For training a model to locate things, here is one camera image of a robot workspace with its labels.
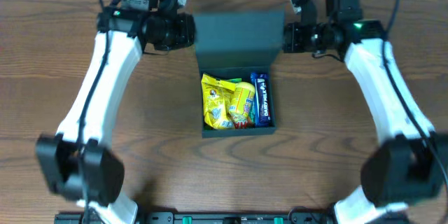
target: green light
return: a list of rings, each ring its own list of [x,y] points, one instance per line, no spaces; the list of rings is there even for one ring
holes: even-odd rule
[[[363,24],[360,24],[360,23],[354,23],[354,25],[355,25],[355,27],[356,27],[357,29],[361,29],[361,28],[363,28]]]

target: box lid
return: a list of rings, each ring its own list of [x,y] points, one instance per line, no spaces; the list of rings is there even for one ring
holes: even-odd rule
[[[269,66],[284,37],[283,10],[195,15],[199,69]]]

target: wood grain tabletop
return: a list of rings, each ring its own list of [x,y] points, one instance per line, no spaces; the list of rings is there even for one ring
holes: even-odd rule
[[[386,23],[393,1],[361,0],[365,17]],[[288,0],[189,0],[186,11],[283,4],[286,21],[297,20]],[[324,21],[325,1],[316,5]],[[0,0],[0,223],[51,223],[58,211],[81,210],[48,192],[34,145],[40,133],[54,134],[78,94],[98,12],[97,0]],[[439,132],[448,131],[448,0],[402,0],[391,42],[421,110]],[[272,84],[274,135],[202,139],[194,47],[145,55],[113,133],[125,192],[147,209],[178,211],[287,212],[346,197],[377,148],[356,80],[333,59],[280,53]],[[443,190],[409,216],[435,223],[445,202]]]

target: dark green box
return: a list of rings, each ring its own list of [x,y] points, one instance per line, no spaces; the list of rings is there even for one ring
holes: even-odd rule
[[[210,129],[202,116],[202,137],[234,137],[273,134],[276,129],[270,66],[283,44],[285,13],[282,10],[195,15],[196,58],[199,74],[221,79],[242,78],[251,73],[269,74],[269,127],[253,129]]]

